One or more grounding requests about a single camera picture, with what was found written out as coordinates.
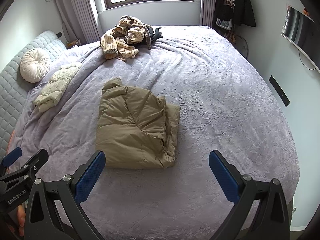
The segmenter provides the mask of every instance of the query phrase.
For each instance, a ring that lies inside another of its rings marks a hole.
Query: wall-mounted tv
[[[288,6],[282,35],[292,42],[320,72],[320,26]]]

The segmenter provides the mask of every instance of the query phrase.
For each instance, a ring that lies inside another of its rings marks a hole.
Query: round pillow
[[[37,83],[41,81],[50,70],[50,57],[41,48],[28,50],[20,63],[20,73],[25,81]]]

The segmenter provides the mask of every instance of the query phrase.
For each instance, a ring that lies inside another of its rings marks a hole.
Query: curtain
[[[68,41],[81,43],[99,41],[103,35],[94,0],[55,0],[63,20]]]
[[[212,27],[216,0],[201,0],[200,25]]]

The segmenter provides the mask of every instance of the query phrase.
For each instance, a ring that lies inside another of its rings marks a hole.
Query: human hand
[[[25,212],[24,207],[22,205],[18,206],[17,218],[18,218],[18,222],[19,222],[19,235],[24,236],[24,221],[26,219],[26,212]],[[8,225],[8,227],[9,227],[10,231],[12,233],[14,233],[13,226]]]

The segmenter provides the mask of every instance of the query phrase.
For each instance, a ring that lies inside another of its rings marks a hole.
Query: upholstered headboard
[[[35,86],[35,84],[25,81],[19,71],[23,55],[33,48],[45,49],[52,61],[66,50],[62,41],[53,31],[45,31],[25,46],[0,73],[0,160],[6,154],[28,92]]]

